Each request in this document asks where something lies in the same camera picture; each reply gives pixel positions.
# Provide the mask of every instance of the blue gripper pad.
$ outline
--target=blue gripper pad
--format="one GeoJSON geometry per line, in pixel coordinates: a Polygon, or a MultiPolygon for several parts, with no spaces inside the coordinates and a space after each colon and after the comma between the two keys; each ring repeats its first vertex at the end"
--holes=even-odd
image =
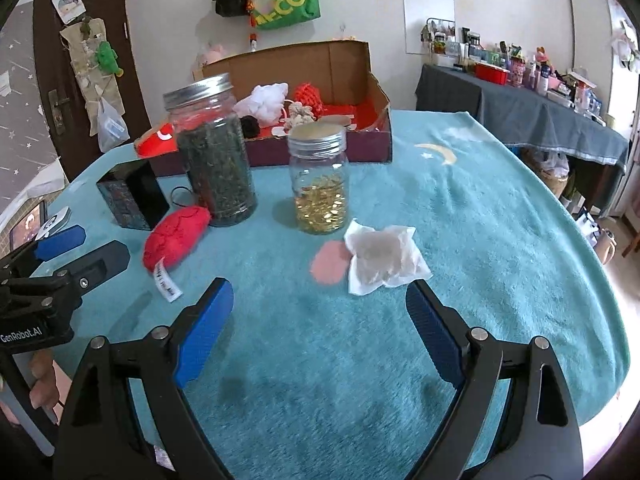
{"type": "Polygon", "coordinates": [[[200,375],[220,332],[234,307],[234,290],[224,281],[191,326],[191,331],[178,348],[174,379],[179,388],[200,375]]]}
{"type": "Polygon", "coordinates": [[[48,262],[56,256],[60,256],[60,254],[81,246],[85,240],[86,233],[84,229],[79,225],[74,225],[69,229],[51,235],[49,238],[38,240],[38,245],[33,254],[37,259],[48,262]]]}
{"type": "Polygon", "coordinates": [[[458,389],[465,381],[460,347],[415,283],[407,287],[405,301],[407,312],[440,377],[458,389]]]}

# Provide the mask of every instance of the loose tea leaves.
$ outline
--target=loose tea leaves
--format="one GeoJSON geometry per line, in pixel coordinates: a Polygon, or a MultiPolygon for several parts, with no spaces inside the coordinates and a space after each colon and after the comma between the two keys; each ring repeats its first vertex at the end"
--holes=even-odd
{"type": "Polygon", "coordinates": [[[330,233],[339,229],[347,216],[344,183],[337,176],[322,176],[303,187],[294,197],[296,218],[303,231],[330,233]]]}
{"type": "Polygon", "coordinates": [[[176,137],[193,192],[211,213],[210,225],[249,218],[257,201],[238,116],[232,113],[176,137]]]}

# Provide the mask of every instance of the black tissue box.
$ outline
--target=black tissue box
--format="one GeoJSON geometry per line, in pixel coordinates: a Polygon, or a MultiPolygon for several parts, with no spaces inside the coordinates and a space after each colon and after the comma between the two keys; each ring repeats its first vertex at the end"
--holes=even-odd
{"type": "Polygon", "coordinates": [[[169,211],[148,160],[114,166],[97,186],[121,227],[151,231],[169,211]]]}

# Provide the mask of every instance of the human hand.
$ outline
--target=human hand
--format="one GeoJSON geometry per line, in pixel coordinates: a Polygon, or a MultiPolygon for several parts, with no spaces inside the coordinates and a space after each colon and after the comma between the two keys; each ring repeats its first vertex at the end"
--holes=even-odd
{"type": "MultiPolygon", "coordinates": [[[[45,406],[53,408],[60,400],[60,393],[56,386],[56,372],[53,368],[53,354],[50,349],[34,352],[29,362],[29,370],[37,379],[33,385],[29,398],[34,408],[45,406]]],[[[20,424],[9,408],[0,402],[0,409],[12,424],[20,424]]]]}

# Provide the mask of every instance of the blue fuzzy tablecloth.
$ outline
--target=blue fuzzy tablecloth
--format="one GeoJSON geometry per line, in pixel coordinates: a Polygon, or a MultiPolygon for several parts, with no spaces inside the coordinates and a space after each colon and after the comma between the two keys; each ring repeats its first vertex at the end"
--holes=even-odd
{"type": "MultiPolygon", "coordinates": [[[[351,215],[377,229],[415,226],[431,288],[470,326],[515,342],[545,335],[578,421],[590,420],[622,383],[629,353],[612,290],[572,218],[468,114],[394,111],[392,126],[393,163],[352,165],[351,215]]],[[[55,349],[61,366],[73,374],[94,335],[117,342],[170,324],[223,276],[235,307],[186,397],[231,473],[246,480],[404,478],[453,396],[406,312],[405,287],[360,298],[347,293],[346,278],[316,283],[311,261],[344,230],[324,237],[298,231],[287,168],[260,168],[257,211],[237,226],[208,230],[171,270],[184,295],[168,304],[141,263],[148,233],[120,228],[95,186],[133,158],[131,146],[107,153],[50,208],[68,205],[69,225],[83,226],[87,240],[40,274],[113,239],[132,256],[126,272],[84,297],[72,321],[76,338],[55,349]]],[[[186,178],[160,183],[168,195],[186,178]]],[[[161,446],[142,389],[134,391],[146,437],[161,446]]],[[[506,384],[473,463],[489,449],[505,394],[506,384]]]]}

